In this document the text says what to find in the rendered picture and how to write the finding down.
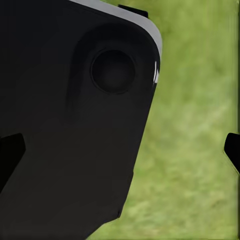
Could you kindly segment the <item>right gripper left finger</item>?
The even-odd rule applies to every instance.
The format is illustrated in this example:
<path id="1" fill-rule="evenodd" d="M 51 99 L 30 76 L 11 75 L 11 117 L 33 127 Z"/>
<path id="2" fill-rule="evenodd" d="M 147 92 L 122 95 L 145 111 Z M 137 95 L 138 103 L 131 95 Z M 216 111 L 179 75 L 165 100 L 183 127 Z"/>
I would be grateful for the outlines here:
<path id="1" fill-rule="evenodd" d="M 26 152 L 22 133 L 0 138 L 0 193 Z"/>

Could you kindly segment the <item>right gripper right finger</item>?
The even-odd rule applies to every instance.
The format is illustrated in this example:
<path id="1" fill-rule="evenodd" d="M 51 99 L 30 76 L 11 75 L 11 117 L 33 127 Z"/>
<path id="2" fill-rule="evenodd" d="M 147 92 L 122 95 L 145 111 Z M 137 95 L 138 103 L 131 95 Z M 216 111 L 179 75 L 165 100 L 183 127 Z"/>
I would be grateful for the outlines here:
<path id="1" fill-rule="evenodd" d="M 228 133 L 224 150 L 240 173 L 240 135 Z"/>

